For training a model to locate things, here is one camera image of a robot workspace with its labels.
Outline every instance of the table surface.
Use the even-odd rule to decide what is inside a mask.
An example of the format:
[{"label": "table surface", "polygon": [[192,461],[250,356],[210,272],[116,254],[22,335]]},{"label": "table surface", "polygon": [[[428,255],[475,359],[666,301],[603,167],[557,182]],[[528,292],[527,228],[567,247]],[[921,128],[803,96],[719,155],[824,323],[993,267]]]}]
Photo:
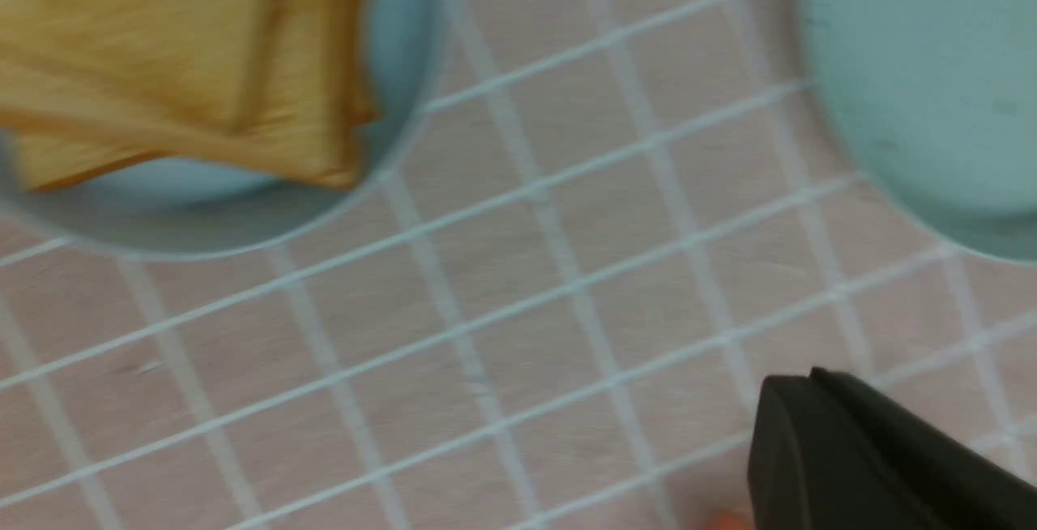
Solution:
[{"label": "table surface", "polygon": [[852,172],[792,0],[451,5],[422,139],[318,231],[140,264],[0,221],[0,528],[699,528],[814,364],[1037,468],[1037,271]]}]

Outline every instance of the grid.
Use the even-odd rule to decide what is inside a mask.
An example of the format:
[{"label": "grid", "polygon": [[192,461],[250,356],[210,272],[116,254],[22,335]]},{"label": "grid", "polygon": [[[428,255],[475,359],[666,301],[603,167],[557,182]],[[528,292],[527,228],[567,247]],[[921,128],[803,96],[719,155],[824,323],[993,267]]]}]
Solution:
[{"label": "grid", "polygon": [[[33,499],[49,495],[56,490],[78,485],[87,508],[96,520],[97,528],[131,530],[134,526],[129,525],[123,520],[124,517],[120,515],[119,508],[113,501],[110,490],[102,481],[101,475],[123,464],[178,446],[189,440],[199,439],[204,442],[212,454],[216,469],[229,490],[237,509],[239,520],[229,525],[231,528],[276,530],[284,527],[277,525],[281,524],[286,515],[328,503],[351,491],[370,487],[376,497],[379,508],[385,515],[387,528],[421,530],[435,525],[430,526],[427,522],[415,523],[413,507],[408,507],[397,486],[397,474],[454,454],[480,442],[488,442],[500,459],[521,510],[521,520],[505,525],[512,530],[552,528],[556,523],[566,520],[566,517],[604,506],[620,496],[640,490],[644,490],[648,496],[647,507],[653,511],[653,520],[657,521],[658,527],[675,530],[684,524],[684,520],[681,519],[678,504],[673,503],[672,496],[668,492],[667,479],[677,472],[696,467],[697,464],[745,448],[751,431],[748,427],[740,427],[676,458],[661,456],[660,448],[644,428],[645,423],[639,413],[637,401],[632,397],[630,387],[637,386],[645,378],[679,367],[684,361],[716,353],[724,359],[726,371],[734,383],[737,401],[746,414],[751,415],[755,410],[758,381],[750,366],[746,346],[763,338],[774,328],[822,308],[834,309],[840,333],[845,338],[844,343],[852,360],[853,370],[884,390],[895,390],[898,385],[910,383],[921,374],[973,359],[982,395],[992,413],[992,423],[990,423],[992,426],[988,427],[986,434],[964,441],[982,452],[1004,449],[1008,455],[1008,467],[1022,477],[1032,479],[1028,439],[1037,436],[1037,415],[1020,414],[1018,403],[1013,401],[1014,397],[1008,390],[1009,387],[1018,385],[1015,385],[1010,374],[1006,374],[1001,368],[997,350],[1004,342],[1018,340],[1020,335],[1037,328],[1037,312],[1018,309],[1008,316],[985,317],[982,309],[983,298],[990,296],[985,291],[977,292],[977,282],[970,272],[973,259],[943,243],[933,243],[909,256],[900,257],[899,260],[867,269],[863,274],[846,272],[832,228],[829,227],[829,221],[820,204],[825,198],[839,195],[851,187],[859,187],[861,180],[853,174],[837,175],[822,182],[812,178],[787,113],[765,110],[764,123],[775,139],[781,168],[789,182],[788,193],[744,210],[720,223],[700,222],[698,213],[690,204],[689,197],[680,186],[678,172],[674,169],[674,157],[671,154],[673,143],[699,135],[719,124],[742,119],[750,113],[759,113],[760,110],[773,108],[809,89],[809,83],[805,80],[782,80],[775,75],[772,62],[767,58],[768,44],[760,32],[758,18],[754,17],[752,9],[749,9],[748,0],[692,0],[671,5],[643,20],[627,21],[627,23],[618,20],[613,0],[582,0],[582,2],[592,18],[594,34],[590,41],[566,47],[565,50],[550,54],[541,60],[524,62],[517,68],[503,69],[496,60],[492,43],[486,38],[482,25],[471,8],[470,0],[449,0],[452,28],[458,36],[465,56],[471,62],[475,83],[461,91],[440,95],[429,102],[425,110],[435,116],[473,99],[485,99],[492,123],[499,132],[508,159],[517,172],[521,184],[515,189],[492,195],[489,198],[453,210],[444,216],[425,220],[415,204],[408,176],[404,172],[390,172],[377,183],[386,195],[399,231],[388,238],[367,243],[365,246],[327,257],[326,260],[314,264],[298,264],[289,247],[273,248],[264,253],[264,256],[274,269],[274,278],[218,298],[216,301],[205,302],[187,311],[171,312],[167,309],[163,295],[157,289],[144,263],[137,260],[119,260],[116,263],[119,276],[129,286],[135,304],[144,316],[145,326],[108,338],[99,345],[73,354],[63,354],[57,359],[48,361],[41,361],[37,357],[31,338],[24,333],[23,327],[19,324],[17,310],[11,309],[6,302],[0,301],[0,328],[4,334],[6,352],[15,368],[11,375],[0,380],[0,394],[19,387],[27,387],[69,470],[69,473],[55,476],[46,482],[0,496],[0,520],[4,509],[31,503]],[[656,115],[650,94],[646,91],[645,83],[639,73],[638,61],[634,58],[629,47],[630,39],[695,17],[697,13],[716,9],[722,11],[723,18],[734,29],[737,48],[756,91],[744,95],[738,101],[727,102],[719,109],[711,109],[702,115],[682,120],[675,127],[664,124]],[[510,87],[530,77],[552,72],[553,68],[566,65],[567,62],[579,58],[590,57],[592,54],[604,54],[612,77],[618,84],[624,105],[630,113],[638,141],[626,143],[619,149],[607,150],[559,171],[545,172],[538,162],[536,150],[531,146],[521,110],[511,97]],[[644,158],[647,161],[651,176],[663,197],[666,213],[676,228],[677,236],[599,269],[582,269],[578,254],[580,245],[573,242],[573,238],[565,227],[564,216],[555,190],[563,184],[581,179],[593,172],[605,171],[613,165],[629,162],[634,158]],[[461,298],[452,286],[451,278],[445,271],[444,260],[432,238],[444,228],[451,228],[455,224],[476,220],[486,213],[515,204],[529,204],[532,207],[536,227],[544,238],[551,260],[558,269],[560,282],[555,287],[541,289],[534,295],[471,317],[464,312]],[[784,305],[781,309],[749,320],[740,319],[732,309],[730,294],[718,278],[719,263],[714,260],[710,247],[729,241],[733,235],[753,231],[759,224],[774,220],[778,216],[793,217],[805,228],[807,243],[817,261],[822,285],[817,292],[792,302],[791,305]],[[23,261],[56,252],[64,247],[63,241],[41,242],[0,256],[0,276],[4,269],[15,269]],[[333,269],[340,269],[393,249],[405,249],[412,253],[444,329],[390,352],[379,354],[373,359],[344,364],[336,353],[332,335],[307,287],[307,281],[323,276]],[[594,297],[593,290],[596,286],[615,280],[619,276],[660,261],[675,260],[675,257],[686,266],[694,278],[695,286],[708,314],[711,335],[677,350],[660,354],[635,366],[623,365],[617,360],[616,351],[607,334],[608,328],[604,325],[602,309],[599,308],[600,304]],[[878,368],[874,362],[873,342],[869,340],[868,330],[864,326],[859,308],[854,305],[856,298],[907,278],[918,273],[920,269],[930,269],[933,266],[941,269],[946,279],[957,319],[963,327],[965,337],[953,344],[924,354],[918,359],[903,361],[893,368]],[[235,410],[220,412],[206,393],[203,379],[197,372],[178,330],[193,320],[219,313],[244,302],[256,301],[271,294],[285,294],[287,297],[306,348],[318,368],[318,375],[306,384],[289,387],[288,390],[262,400],[250,402]],[[566,302],[571,306],[600,378],[593,384],[559,394],[532,408],[508,411],[488,373],[486,361],[479,351],[476,337],[485,328],[499,326],[505,320],[530,312],[531,309],[540,309],[550,302]],[[54,375],[83,361],[102,357],[104,354],[135,343],[152,340],[165,358],[168,372],[179,394],[186,399],[190,415],[196,424],[175,435],[141,444],[114,456],[104,459],[91,458],[82,436],[55,391]],[[444,345],[449,346],[459,359],[469,393],[476,399],[481,424],[404,457],[387,457],[380,449],[381,440],[373,433],[370,416],[365,414],[365,408],[358,400],[358,392],[355,390],[357,379],[384,368],[394,361],[411,359]],[[250,483],[245,471],[248,464],[244,464],[235,451],[226,427],[318,391],[327,391],[331,395],[337,419],[349,433],[356,445],[362,471],[356,476],[338,480],[305,497],[289,500],[275,507],[264,506],[255,483]],[[538,489],[536,476],[530,471],[527,455],[524,455],[521,444],[515,439],[515,430],[591,398],[608,399],[608,406],[615,413],[617,430],[630,449],[636,473],[626,475],[620,480],[611,480],[604,486],[578,498],[566,499],[562,503],[548,503]]]}]

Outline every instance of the toast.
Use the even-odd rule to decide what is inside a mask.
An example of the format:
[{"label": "toast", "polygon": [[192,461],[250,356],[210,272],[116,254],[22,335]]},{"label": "toast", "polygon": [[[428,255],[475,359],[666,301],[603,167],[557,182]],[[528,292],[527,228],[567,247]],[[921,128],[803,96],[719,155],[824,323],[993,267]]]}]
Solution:
[{"label": "toast", "polygon": [[0,43],[106,77],[185,122],[236,124],[253,105],[271,0],[0,0]]},{"label": "toast", "polygon": [[[0,54],[0,83],[21,93],[15,97],[0,91],[0,122],[21,132],[18,156],[26,164],[27,182],[63,187],[149,158],[184,154],[348,187],[359,178],[360,148],[348,139],[356,102],[343,99],[343,76],[356,80],[357,69],[345,58],[357,56],[360,10],[353,0],[343,12],[343,1],[275,2],[270,61],[257,87],[258,113],[237,135],[214,135],[179,123],[166,105],[127,99],[118,83],[105,76],[68,76],[45,61],[28,61],[24,55],[12,61],[9,54]],[[97,117],[114,113],[117,123]],[[71,139],[95,143],[73,146]],[[59,152],[66,157],[48,158]]]}]

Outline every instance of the toasted bread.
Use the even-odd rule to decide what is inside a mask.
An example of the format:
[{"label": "toasted bread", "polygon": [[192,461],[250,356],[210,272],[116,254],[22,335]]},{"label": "toasted bread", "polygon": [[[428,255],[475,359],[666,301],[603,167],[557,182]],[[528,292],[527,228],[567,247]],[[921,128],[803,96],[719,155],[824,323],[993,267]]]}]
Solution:
[{"label": "toasted bread", "polygon": [[[223,138],[174,122],[166,106],[113,93],[103,77],[67,77],[47,72],[40,62],[11,61],[0,54],[0,87],[28,87],[30,93],[0,94],[0,122],[21,132],[18,154],[26,182],[65,187],[149,158],[185,154],[321,186],[355,183],[359,143],[349,135],[357,103],[343,101],[342,89],[352,84],[333,65],[346,64],[339,57],[357,57],[359,1],[279,0],[275,7],[258,116],[241,135]],[[358,72],[348,64],[345,76],[356,82]],[[96,117],[112,110],[121,110],[117,124]],[[59,152],[66,156],[48,158]]]},{"label": "toasted bread", "polygon": [[0,43],[93,73],[185,122],[236,124],[254,102],[271,0],[0,0]]}]

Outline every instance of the plate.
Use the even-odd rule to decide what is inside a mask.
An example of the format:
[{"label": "plate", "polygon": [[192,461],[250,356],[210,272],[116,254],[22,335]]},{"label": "plate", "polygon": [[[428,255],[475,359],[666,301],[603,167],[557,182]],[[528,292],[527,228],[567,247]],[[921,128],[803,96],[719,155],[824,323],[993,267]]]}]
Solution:
[{"label": "plate", "polygon": [[368,72],[382,117],[363,129],[368,174],[357,190],[167,158],[67,190],[26,193],[9,150],[0,150],[0,204],[87,248],[149,259],[237,254],[340,215],[411,145],[441,64],[443,0],[369,1]]},{"label": "plate", "polygon": [[925,226],[1037,261],[1037,0],[801,0],[845,149]]}]

